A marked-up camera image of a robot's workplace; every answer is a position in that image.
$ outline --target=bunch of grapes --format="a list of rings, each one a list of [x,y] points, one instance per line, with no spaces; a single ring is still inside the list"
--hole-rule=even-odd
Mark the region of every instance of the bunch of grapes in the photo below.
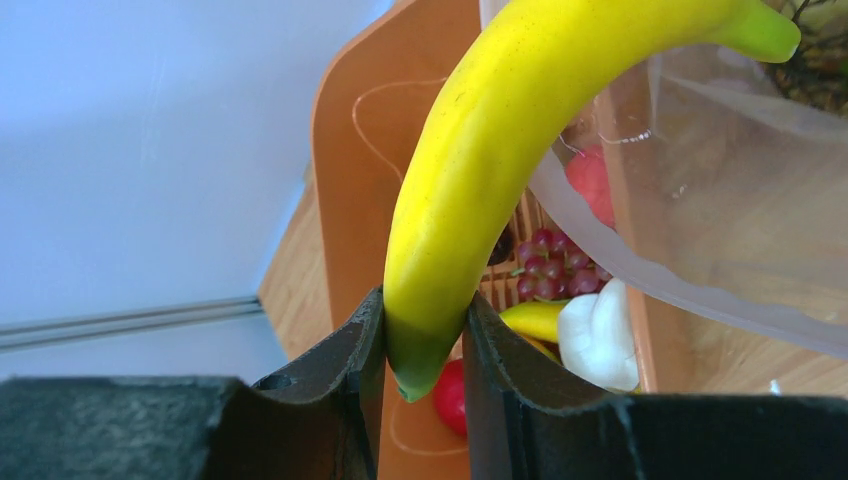
[[[612,278],[568,235],[547,228],[536,230],[530,241],[518,246],[518,258],[524,265],[515,272],[523,301],[564,300],[597,293]]]

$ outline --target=clear plastic sheet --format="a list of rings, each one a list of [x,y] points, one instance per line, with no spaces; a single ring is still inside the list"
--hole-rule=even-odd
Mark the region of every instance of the clear plastic sheet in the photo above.
[[[530,185],[589,255],[698,315],[848,358],[848,122],[711,45],[654,56],[592,112],[618,234],[571,189],[562,155]]]

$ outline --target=translucent plastic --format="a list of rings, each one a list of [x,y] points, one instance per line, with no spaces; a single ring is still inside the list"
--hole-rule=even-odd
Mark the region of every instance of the translucent plastic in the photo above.
[[[593,112],[618,234],[553,150],[530,185],[587,253],[698,315],[848,357],[848,122],[706,45],[634,68]]]

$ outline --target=metal strip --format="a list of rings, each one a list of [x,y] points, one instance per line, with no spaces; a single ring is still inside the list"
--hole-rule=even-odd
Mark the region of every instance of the metal strip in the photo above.
[[[256,297],[204,302],[111,315],[55,319],[0,326],[0,353],[128,331],[202,323],[263,313]]]

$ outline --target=white wall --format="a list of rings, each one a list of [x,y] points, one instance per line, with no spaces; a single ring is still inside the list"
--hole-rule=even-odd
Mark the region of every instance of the white wall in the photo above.
[[[0,353],[0,380],[10,375],[234,375],[250,384],[285,363],[267,317],[254,315]]]
[[[252,295],[315,90],[391,0],[0,5],[0,321]]]

